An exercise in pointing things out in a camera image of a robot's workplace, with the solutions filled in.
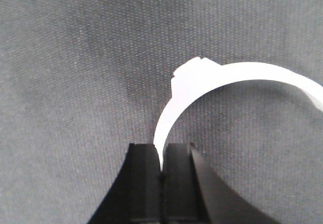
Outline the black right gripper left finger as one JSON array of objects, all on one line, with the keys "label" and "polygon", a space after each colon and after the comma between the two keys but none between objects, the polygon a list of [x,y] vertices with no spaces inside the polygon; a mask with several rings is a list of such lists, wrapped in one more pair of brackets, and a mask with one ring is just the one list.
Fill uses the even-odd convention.
[{"label": "black right gripper left finger", "polygon": [[160,223],[160,166],[152,144],[130,143],[124,163],[89,223]]}]

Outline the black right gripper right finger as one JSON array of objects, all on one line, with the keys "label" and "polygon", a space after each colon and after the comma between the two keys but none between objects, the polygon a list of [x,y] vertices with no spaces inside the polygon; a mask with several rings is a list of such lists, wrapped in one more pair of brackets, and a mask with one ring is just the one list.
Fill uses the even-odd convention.
[{"label": "black right gripper right finger", "polygon": [[274,223],[230,188],[192,144],[168,145],[163,176],[164,223]]}]

